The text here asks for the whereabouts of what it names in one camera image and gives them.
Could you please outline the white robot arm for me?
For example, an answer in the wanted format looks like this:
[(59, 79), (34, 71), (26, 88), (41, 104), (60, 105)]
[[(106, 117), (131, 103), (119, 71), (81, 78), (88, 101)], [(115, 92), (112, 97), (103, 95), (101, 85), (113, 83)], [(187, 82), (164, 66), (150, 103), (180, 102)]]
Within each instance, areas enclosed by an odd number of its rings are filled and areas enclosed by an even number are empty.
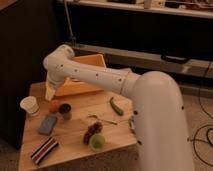
[(73, 57), (73, 49), (64, 44), (44, 58), (51, 88), (76, 78), (130, 99), (141, 170), (195, 171), (182, 94), (171, 76), (160, 71), (138, 75)]

